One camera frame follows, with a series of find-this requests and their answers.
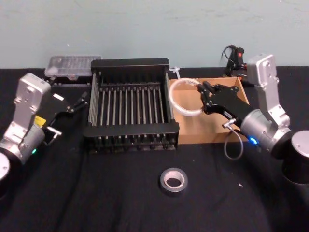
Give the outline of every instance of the black cable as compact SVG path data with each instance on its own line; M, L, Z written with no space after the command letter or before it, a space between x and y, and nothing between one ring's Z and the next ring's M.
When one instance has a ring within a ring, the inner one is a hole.
M230 49L232 49L232 50L236 50L236 47L235 47L234 45L229 45L229 46L227 46L227 47L225 47L225 48L223 49L223 52L222 52L222 54L221 54L221 57L222 57L223 54L224 54L225 57L226 57L229 61L231 61L231 62L233 62L233 63L235 64L235 62L234 62L233 60L231 60L231 59L227 56L227 54L226 54L226 50L227 50L228 48L230 48Z

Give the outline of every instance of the cardboard box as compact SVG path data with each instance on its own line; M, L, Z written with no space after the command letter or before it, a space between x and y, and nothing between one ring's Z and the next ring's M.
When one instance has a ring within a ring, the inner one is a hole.
M239 91L237 96L249 104L245 91L239 78L202 78L196 79L200 83L208 81L211 85L221 84L225 86L237 86ZM195 110L202 107L202 101L200 99L200 93L194 86L190 85L179 85L175 88L173 93L175 101L185 109ZM179 114L173 109L174 117L179 122L179 139L178 144L203 144L203 143L223 143L229 129L224 129L222 124L227 122L227 119L220 114L207 115L201 113L196 117L188 117ZM247 141L244 136L241 136L243 141ZM231 135L229 138L230 142L237 142L237 136Z

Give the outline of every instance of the cable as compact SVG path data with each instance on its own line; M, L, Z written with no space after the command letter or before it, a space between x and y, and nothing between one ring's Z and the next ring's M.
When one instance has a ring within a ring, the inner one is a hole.
M224 142L224 154L225 156L230 159L230 160L238 160L242 157L242 154L243 154L243 142L241 140L241 137L240 135L234 131L234 129L231 127L231 126L227 126L226 128L228 128L230 130L230 132L228 133L228 135L226 136L225 138L225 142ZM232 133L234 133L238 138L239 138L239 142L240 142L240 153L239 155L236 157L236 158L232 158L230 157L228 154L227 154L227 151L226 151L226 146L227 146L227 143L228 143L228 138L232 135Z
M232 49L232 50L235 50L235 49L236 49L236 47L233 46L233 45L229 45L229 46L225 47L225 49L223 49L223 52L222 52L222 54L221 54L221 57L222 57L222 55L224 54L225 57L226 57L229 61L231 61L231 62L233 62L233 63L235 64L235 62L234 62L233 60L231 60L231 59L226 55L226 50L227 50L228 48L230 48L230 49Z
M171 84L171 86L169 87L169 102L172 104L172 106L175 108L175 110L184 115L184 116L197 116L199 114L201 114L202 108L197 109L197 110L186 110L184 108L182 108L181 106L179 106L173 99L173 91L175 89L176 86L180 85L180 84L188 84L188 85L192 85L192 86L197 86L200 85L200 82L195 80L195 79L191 79L191 78L181 78L176 80L173 84Z

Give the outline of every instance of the black table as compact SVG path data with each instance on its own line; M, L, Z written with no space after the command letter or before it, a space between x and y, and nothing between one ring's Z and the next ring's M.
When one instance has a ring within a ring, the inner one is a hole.
M0 70L1 134L12 119L18 79L27 72L44 77L43 69ZM181 69L182 77L222 73ZM281 105L294 131L309 130L308 76L309 67L278 67ZM254 89L245 90L257 106ZM52 91L74 103L84 89ZM28 161L14 200L1 210L0 231L309 231L309 187L289 183L281 161L250 144L239 161L226 159L222 144L85 156L83 117L61 120L61 139ZM179 198L158 187L169 167L183 169L189 178Z

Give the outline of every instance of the silver tape roll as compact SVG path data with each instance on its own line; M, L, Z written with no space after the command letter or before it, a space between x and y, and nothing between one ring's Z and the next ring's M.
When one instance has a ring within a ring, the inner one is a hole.
M168 180L176 179L179 185L172 186ZM179 168L168 168L160 177L160 186L162 191L169 196L179 196L188 186L188 177L186 173Z

